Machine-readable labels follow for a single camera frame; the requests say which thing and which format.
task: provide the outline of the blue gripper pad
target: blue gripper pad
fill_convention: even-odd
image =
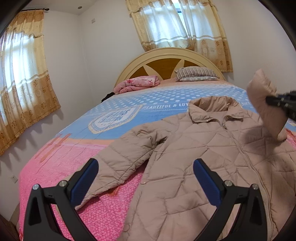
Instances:
[[[211,170],[208,168],[207,171],[200,163],[200,160],[202,161],[202,159],[196,159],[193,162],[193,172],[211,205],[219,207],[222,201],[221,191],[208,173],[208,171],[211,172]]]
[[[98,171],[99,163],[96,159],[92,159],[89,166],[84,170],[83,174],[71,190],[70,203],[73,207],[81,204],[83,198],[85,197],[87,191],[93,183]]]

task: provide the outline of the folded pink blanket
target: folded pink blanket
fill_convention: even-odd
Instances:
[[[119,83],[113,90],[115,94],[122,94],[129,91],[143,90],[158,86],[160,81],[156,75],[140,76],[133,79],[125,80]]]

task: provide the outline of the bed sheet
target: bed sheet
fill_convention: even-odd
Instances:
[[[243,108],[255,111],[245,90],[221,81],[168,83],[112,96],[89,110],[40,149],[21,171],[21,235],[27,201],[35,183],[42,187],[54,186],[134,126],[186,112],[190,100],[213,95],[233,97]],[[288,122],[286,127],[296,131],[291,123]],[[142,173],[143,168],[137,170],[118,190],[93,198],[79,210],[82,221],[97,240],[117,239]],[[72,239],[55,208],[54,213],[65,237]]]

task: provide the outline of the blue bedspread section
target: blue bedspread section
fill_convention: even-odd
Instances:
[[[233,85],[197,84],[150,88],[115,95],[97,105],[60,133],[76,139],[116,139],[133,127],[187,111],[188,102],[201,97],[230,96],[254,111],[245,90]],[[296,131],[289,121],[286,126]]]

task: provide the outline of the jacket sleeve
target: jacket sleeve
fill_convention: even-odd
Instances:
[[[150,158],[157,145],[178,129],[181,115],[136,126],[94,156],[99,162],[99,172],[76,209],[92,197],[123,184]]]

